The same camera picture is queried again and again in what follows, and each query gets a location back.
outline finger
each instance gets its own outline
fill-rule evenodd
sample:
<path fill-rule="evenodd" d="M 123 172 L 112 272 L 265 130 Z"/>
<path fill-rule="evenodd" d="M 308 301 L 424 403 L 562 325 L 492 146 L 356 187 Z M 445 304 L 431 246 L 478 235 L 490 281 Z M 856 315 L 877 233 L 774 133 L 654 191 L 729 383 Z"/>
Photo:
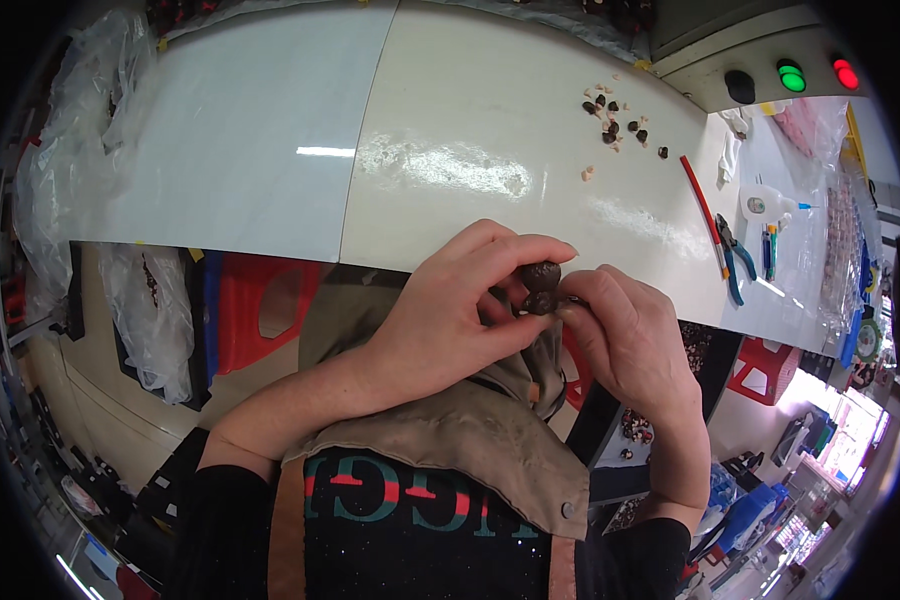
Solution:
<path fill-rule="evenodd" d="M 634 303 L 607 270 L 576 270 L 563 278 L 557 290 L 585 300 L 607 336 L 626 339 L 636 328 Z"/>
<path fill-rule="evenodd" d="M 523 301 L 527 300 L 527 296 L 530 294 L 530 290 L 527 289 L 527 286 L 523 284 L 523 281 L 520 280 L 520 277 L 515 272 L 504 277 L 503 280 L 497 283 L 497 287 L 504 291 L 509 303 L 517 308 L 523 305 Z"/>
<path fill-rule="evenodd" d="M 600 265 L 597 267 L 598 271 L 607 271 L 613 276 L 613 279 L 616 280 L 617 283 L 620 284 L 620 287 L 624 289 L 624 292 L 630 297 L 631 301 L 639 300 L 639 301 L 649 301 L 654 305 L 665 308 L 668 312 L 672 312 L 676 314 L 674 310 L 674 304 L 670 299 L 670 296 L 664 294 L 659 289 L 650 285 L 649 283 L 644 283 L 643 281 L 638 281 L 626 273 L 623 270 L 617 269 L 613 265 Z"/>
<path fill-rule="evenodd" d="M 502 237 L 471 252 L 464 267 L 471 282 L 487 289 L 516 271 L 517 267 L 549 260 L 564 263 L 578 255 L 574 246 L 556 237 L 528 233 Z"/>
<path fill-rule="evenodd" d="M 651 286 L 642 281 L 637 281 L 623 270 L 617 269 L 613 265 L 602 264 L 597 267 L 597 271 L 609 273 L 613 280 L 620 284 L 620 287 L 623 288 L 623 291 L 630 298 L 631 302 L 644 301 L 650 297 L 648 295 L 648 289 L 653 289 Z"/>
<path fill-rule="evenodd" d="M 557 317 L 554 315 L 522 315 L 485 330 L 478 339 L 480 344 L 500 360 L 527 348 L 556 322 Z"/>
<path fill-rule="evenodd" d="M 587 308 L 578 304 L 570 304 L 556 311 L 566 327 L 573 331 L 576 344 L 586 356 L 594 375 L 609 378 L 611 352 L 607 346 L 607 333 L 600 321 Z"/>
<path fill-rule="evenodd" d="M 504 227 L 499 222 L 491 219 L 480 219 L 480 221 L 469 224 L 466 229 L 453 236 L 449 242 L 436 251 L 434 256 L 449 259 L 465 257 L 495 240 L 513 236 L 516 236 L 516 232 Z"/>
<path fill-rule="evenodd" d="M 490 292 L 483 292 L 480 299 L 477 300 L 477 310 L 490 319 L 494 325 L 502 325 L 514 320 L 514 315 L 507 310 L 507 307 L 500 303 L 500 300 L 493 297 Z"/>

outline dark brown clay piece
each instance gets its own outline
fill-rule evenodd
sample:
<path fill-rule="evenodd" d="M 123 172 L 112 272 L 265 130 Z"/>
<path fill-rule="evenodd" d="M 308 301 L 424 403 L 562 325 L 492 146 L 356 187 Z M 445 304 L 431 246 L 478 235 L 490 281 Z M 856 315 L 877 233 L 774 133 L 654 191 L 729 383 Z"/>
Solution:
<path fill-rule="evenodd" d="M 527 299 L 523 300 L 520 310 L 542 316 L 554 312 L 559 305 L 556 292 L 530 292 Z"/>
<path fill-rule="evenodd" d="M 561 266 L 556 262 L 543 262 L 524 265 L 520 270 L 520 281 L 530 292 L 550 292 L 557 289 L 561 282 Z"/>

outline black button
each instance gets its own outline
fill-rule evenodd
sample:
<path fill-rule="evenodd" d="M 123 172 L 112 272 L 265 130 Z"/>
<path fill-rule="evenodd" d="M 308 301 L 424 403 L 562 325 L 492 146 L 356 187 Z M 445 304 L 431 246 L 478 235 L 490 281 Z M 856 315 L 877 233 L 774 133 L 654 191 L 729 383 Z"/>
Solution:
<path fill-rule="evenodd" d="M 723 75 L 726 91 L 730 98 L 742 105 L 751 105 L 756 102 L 756 90 L 754 78 L 743 71 L 727 71 Z"/>

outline sleeve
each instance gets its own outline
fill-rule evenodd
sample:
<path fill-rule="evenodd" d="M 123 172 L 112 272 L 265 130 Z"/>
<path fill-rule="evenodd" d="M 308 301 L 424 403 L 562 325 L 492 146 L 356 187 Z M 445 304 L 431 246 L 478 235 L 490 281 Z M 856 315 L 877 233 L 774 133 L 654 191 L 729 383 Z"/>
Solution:
<path fill-rule="evenodd" d="M 672 518 L 588 534 L 577 546 L 577 597 L 672 600 L 689 551 L 690 532 Z"/>
<path fill-rule="evenodd" d="M 197 471 L 162 597 L 266 600 L 274 495 L 241 466 Z"/>

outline white plastic bottle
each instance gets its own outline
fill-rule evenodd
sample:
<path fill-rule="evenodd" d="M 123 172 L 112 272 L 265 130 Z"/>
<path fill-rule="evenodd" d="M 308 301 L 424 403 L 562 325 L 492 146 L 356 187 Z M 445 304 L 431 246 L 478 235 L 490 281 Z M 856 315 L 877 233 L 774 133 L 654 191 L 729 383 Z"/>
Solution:
<path fill-rule="evenodd" d="M 740 210 L 747 221 L 755 223 L 776 223 L 786 213 L 794 214 L 797 209 L 810 209 L 810 204 L 797 203 L 785 198 L 778 190 L 759 183 L 740 186 Z"/>

